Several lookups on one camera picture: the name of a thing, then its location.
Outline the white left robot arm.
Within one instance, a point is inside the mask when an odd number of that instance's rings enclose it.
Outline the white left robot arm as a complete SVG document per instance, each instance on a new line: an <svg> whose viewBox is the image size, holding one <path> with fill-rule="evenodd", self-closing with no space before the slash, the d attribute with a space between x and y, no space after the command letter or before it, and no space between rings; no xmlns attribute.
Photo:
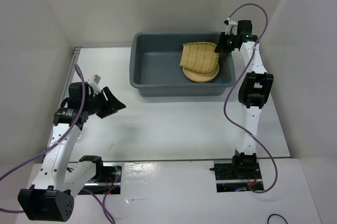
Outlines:
<svg viewBox="0 0 337 224"><path fill-rule="evenodd" d="M68 97L54 115L51 149L30 187L17 197L29 220L66 222L88 181L113 181L115 168L105 166L100 156L83 156L73 169L68 163L89 116L103 119L125 107L108 87L100 89L93 80L69 85Z"/></svg>

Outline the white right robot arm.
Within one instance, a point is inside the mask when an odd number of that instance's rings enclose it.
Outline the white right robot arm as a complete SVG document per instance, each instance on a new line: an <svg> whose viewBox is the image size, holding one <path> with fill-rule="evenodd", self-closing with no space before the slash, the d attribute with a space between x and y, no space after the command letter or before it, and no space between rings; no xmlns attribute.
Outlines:
<svg viewBox="0 0 337 224"><path fill-rule="evenodd" d="M265 69L260 55L257 36L252 34L252 22L241 20L235 22L227 19L226 31L220 34L215 49L217 53L230 53L238 49L243 56L245 70L238 93L242 105L243 130L235 154L232 157L231 175L244 178L257 169L256 136L262 108L267 103L274 77Z"/></svg>

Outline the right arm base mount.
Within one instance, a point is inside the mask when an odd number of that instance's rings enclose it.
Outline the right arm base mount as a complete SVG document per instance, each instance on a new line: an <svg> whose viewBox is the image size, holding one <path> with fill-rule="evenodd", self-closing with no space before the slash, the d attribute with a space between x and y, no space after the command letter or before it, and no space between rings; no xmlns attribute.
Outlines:
<svg viewBox="0 0 337 224"><path fill-rule="evenodd" d="M235 168L229 161L215 161L209 171L214 173L218 193L264 190L259 163L253 168L243 169Z"/></svg>

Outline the woven bamboo tray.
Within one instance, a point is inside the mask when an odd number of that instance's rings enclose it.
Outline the woven bamboo tray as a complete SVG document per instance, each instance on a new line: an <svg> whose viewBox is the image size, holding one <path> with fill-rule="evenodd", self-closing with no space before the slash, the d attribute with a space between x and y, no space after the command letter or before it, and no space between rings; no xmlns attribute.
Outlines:
<svg viewBox="0 0 337 224"><path fill-rule="evenodd" d="M211 42L183 44L180 67L197 73L208 74L219 70L219 54Z"/></svg>

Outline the aluminium table edge rail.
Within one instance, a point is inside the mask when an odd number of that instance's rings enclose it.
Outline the aluminium table edge rail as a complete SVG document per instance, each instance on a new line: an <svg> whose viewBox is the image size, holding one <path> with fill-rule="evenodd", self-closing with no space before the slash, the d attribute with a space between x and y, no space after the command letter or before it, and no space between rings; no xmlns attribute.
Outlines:
<svg viewBox="0 0 337 224"><path fill-rule="evenodd" d="M78 57L80 55L82 48L83 48L82 46L77 46L77 47L74 47L73 49L71 64L69 66L67 76L65 78L65 83L63 86L63 90L62 90L61 97L60 97L60 102L58 105L61 105L62 101L67 97L66 93L68 90L68 85L71 83L71 80L73 79L73 76L75 73L74 64L78 61Z"/></svg>

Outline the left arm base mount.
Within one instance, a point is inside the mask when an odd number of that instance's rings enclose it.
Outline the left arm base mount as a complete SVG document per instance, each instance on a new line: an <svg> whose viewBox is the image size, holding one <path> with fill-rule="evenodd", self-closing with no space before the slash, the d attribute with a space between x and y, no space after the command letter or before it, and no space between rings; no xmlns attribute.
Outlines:
<svg viewBox="0 0 337 224"><path fill-rule="evenodd" d="M119 195L121 193L122 163L104 162L103 174L97 179L90 179L84 186L95 195Z"/></svg>

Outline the yellow plate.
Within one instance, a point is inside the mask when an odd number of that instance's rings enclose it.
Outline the yellow plate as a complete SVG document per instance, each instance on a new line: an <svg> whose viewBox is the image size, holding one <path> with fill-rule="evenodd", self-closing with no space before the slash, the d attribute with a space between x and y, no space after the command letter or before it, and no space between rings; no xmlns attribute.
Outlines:
<svg viewBox="0 0 337 224"><path fill-rule="evenodd" d="M207 83L213 80L220 71L219 63L216 64L215 68L208 73L199 73L186 68L182 68L184 75L191 81L196 83Z"/></svg>

